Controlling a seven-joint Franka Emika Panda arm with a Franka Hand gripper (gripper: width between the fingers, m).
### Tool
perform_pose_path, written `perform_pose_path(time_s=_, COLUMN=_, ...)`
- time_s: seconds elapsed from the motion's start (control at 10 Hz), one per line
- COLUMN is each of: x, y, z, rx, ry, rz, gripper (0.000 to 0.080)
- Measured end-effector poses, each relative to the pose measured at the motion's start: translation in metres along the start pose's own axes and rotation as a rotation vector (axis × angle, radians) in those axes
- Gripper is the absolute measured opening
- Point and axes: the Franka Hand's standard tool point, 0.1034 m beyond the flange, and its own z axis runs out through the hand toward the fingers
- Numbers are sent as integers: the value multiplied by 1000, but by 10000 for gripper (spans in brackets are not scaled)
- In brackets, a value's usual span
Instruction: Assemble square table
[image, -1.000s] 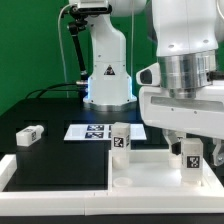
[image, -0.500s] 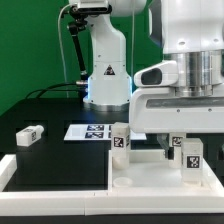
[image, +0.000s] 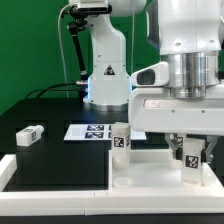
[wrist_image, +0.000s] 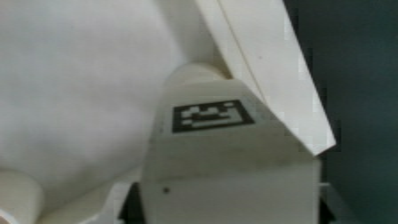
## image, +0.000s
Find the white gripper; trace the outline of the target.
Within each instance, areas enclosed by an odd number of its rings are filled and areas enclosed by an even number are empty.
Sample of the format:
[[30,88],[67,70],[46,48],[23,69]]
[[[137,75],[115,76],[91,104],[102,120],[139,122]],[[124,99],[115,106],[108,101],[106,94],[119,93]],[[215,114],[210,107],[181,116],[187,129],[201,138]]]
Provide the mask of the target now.
[[217,136],[224,136],[224,83],[208,87],[204,98],[176,99],[165,87],[168,81],[167,62],[131,75],[135,89],[128,105],[130,126],[135,131],[166,133],[175,160],[182,160],[183,155],[183,138],[178,134],[213,135],[206,137],[201,152],[201,160],[210,164]]

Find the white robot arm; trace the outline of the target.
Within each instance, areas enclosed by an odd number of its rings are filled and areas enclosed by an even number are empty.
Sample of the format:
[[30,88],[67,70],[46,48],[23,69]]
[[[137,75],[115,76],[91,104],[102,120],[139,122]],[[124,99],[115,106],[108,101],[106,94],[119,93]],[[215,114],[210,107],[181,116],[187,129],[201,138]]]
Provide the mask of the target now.
[[136,131],[224,136],[219,51],[224,0],[153,0],[147,37],[161,61],[132,75]]

